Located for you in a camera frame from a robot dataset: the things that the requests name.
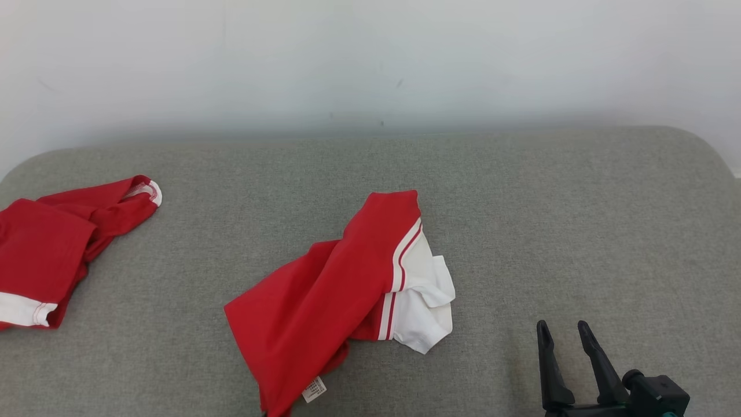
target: clothing label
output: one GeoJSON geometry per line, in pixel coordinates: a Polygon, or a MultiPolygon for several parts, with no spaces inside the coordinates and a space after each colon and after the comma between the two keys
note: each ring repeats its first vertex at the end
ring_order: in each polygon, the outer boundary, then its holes
{"type": "Polygon", "coordinates": [[[311,384],[306,387],[306,390],[304,390],[302,395],[304,396],[304,400],[306,400],[307,403],[310,403],[314,401],[316,397],[326,392],[327,387],[324,386],[324,382],[322,382],[322,379],[317,376],[316,378],[314,378],[311,384]]]}

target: gray fabric surface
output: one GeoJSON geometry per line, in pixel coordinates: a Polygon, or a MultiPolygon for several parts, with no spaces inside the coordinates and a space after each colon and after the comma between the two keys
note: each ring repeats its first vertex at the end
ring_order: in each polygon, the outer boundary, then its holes
{"type": "Polygon", "coordinates": [[[578,402],[597,396],[583,319],[620,375],[684,387],[688,416],[737,409],[741,192],[684,131],[57,151],[8,174],[0,207],[134,174],[162,207],[92,264],[62,327],[0,332],[3,416],[258,416],[222,306],[368,193],[408,188],[453,275],[453,333],[427,355],[352,343],[295,416],[541,416],[541,318],[578,402]]]}

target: garment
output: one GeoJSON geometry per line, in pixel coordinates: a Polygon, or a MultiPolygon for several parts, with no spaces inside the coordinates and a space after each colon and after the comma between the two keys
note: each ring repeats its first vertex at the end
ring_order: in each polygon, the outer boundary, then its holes
{"type": "Polygon", "coordinates": [[[313,244],[225,306],[269,416],[290,412],[348,338],[427,352],[452,331],[455,290],[422,230],[416,191],[373,193],[340,240],[313,244]]]}
{"type": "Polygon", "coordinates": [[[159,186],[139,175],[0,211],[0,329],[59,327],[87,264],[161,203],[159,186]]]}

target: white sleeve trim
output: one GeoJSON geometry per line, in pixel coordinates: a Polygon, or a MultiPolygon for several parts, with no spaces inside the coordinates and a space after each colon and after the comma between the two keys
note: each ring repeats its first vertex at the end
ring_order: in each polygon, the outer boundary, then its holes
{"type": "Polygon", "coordinates": [[[49,327],[47,316],[56,310],[57,304],[0,292],[0,321],[16,326],[49,327]]]}
{"type": "Polygon", "coordinates": [[[401,291],[385,295],[379,340],[393,338],[417,352],[427,353],[453,331],[453,279],[445,259],[432,256],[419,221],[399,243],[393,260],[393,288],[401,291]],[[397,267],[401,281],[398,283],[397,267]]]}
{"type": "Polygon", "coordinates": [[[134,187],[131,187],[126,192],[126,195],[122,198],[122,200],[143,193],[149,194],[149,201],[155,203],[157,207],[162,204],[162,190],[159,189],[159,185],[157,185],[157,183],[155,183],[153,180],[149,180],[149,184],[135,184],[134,187]]]}

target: red fabric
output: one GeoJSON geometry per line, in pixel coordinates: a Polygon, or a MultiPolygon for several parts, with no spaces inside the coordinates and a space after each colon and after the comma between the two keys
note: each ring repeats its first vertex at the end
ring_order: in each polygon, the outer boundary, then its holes
{"type": "MultiPolygon", "coordinates": [[[[154,194],[124,198],[143,185],[150,179],[139,175],[37,201],[20,199],[0,211],[0,292],[58,304],[47,321],[48,328],[59,327],[87,264],[157,210],[154,194]]],[[[0,321],[0,329],[9,326],[0,321]]]]}
{"type": "Polygon", "coordinates": [[[342,363],[350,336],[378,339],[393,253],[419,216],[416,191],[373,193],[341,240],[313,244],[225,306],[269,416],[288,415],[317,375],[342,363]]]}

